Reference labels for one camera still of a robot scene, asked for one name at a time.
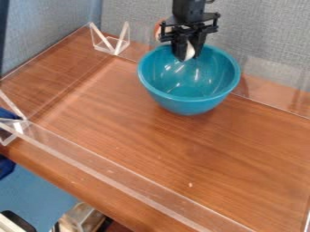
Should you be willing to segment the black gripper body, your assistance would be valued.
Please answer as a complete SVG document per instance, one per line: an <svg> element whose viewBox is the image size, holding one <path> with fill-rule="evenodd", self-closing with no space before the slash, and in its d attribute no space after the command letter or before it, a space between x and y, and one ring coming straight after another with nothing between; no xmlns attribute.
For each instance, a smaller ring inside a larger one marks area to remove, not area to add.
<svg viewBox="0 0 310 232"><path fill-rule="evenodd" d="M165 26L177 26L178 34L184 35L189 42L193 42L193 35L198 31L205 31L206 35L217 32L218 13L202 13L200 19L184 21L176 16L170 16L162 23Z"/></svg>

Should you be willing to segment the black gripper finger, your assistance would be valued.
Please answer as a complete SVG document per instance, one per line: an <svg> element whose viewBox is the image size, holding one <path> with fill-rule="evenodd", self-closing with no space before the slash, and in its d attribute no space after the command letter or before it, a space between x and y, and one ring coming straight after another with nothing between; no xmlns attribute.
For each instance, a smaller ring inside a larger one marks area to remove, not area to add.
<svg viewBox="0 0 310 232"><path fill-rule="evenodd" d="M176 35L170 41L170 46L174 58L182 62L186 55L186 37L184 35Z"/></svg>
<svg viewBox="0 0 310 232"><path fill-rule="evenodd" d="M193 48L194 48L194 57L200 56L200 51L205 42L206 32L198 31L193 35Z"/></svg>

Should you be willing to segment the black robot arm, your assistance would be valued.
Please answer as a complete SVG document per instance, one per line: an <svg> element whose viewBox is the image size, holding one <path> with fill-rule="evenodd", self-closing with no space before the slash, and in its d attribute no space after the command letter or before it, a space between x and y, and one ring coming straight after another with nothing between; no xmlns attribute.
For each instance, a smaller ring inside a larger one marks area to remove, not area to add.
<svg viewBox="0 0 310 232"><path fill-rule="evenodd" d="M156 39L170 43L173 57L180 62L200 56L206 35L217 32L220 14L204 11L213 1L173 0L172 16L158 22Z"/></svg>

